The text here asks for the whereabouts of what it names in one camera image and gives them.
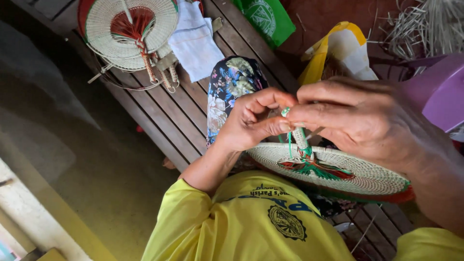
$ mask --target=white towel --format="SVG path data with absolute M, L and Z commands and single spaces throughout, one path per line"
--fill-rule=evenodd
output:
M 178 0 L 179 23 L 168 40 L 177 59 L 196 82 L 208 77 L 224 55 L 213 41 L 211 18 L 203 18 L 199 1 Z

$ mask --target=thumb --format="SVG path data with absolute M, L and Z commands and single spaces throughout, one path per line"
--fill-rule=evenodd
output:
M 282 116 L 272 117 L 253 124 L 253 135 L 256 139 L 263 140 L 269 136 L 276 136 L 292 131 L 290 122 Z

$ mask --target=person's left hand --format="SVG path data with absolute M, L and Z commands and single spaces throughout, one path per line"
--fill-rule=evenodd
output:
M 214 144 L 230 151 L 244 151 L 269 137 L 293 130 L 282 116 L 267 118 L 271 109 L 284 109 L 298 104 L 289 93 L 269 87 L 239 97 L 229 117 L 219 130 Z

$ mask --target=sleeve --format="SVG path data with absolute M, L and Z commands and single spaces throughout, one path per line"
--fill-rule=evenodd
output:
M 174 183 L 164 194 L 142 261 L 185 257 L 197 245 L 201 225 L 209 218 L 212 204 L 208 194 L 190 187 L 183 179 Z
M 397 243 L 394 261 L 464 260 L 464 239 L 443 228 L 418 228 Z

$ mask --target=green bag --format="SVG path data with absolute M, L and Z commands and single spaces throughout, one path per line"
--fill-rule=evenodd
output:
M 271 49 L 281 45 L 295 30 L 279 0 L 232 0 Z

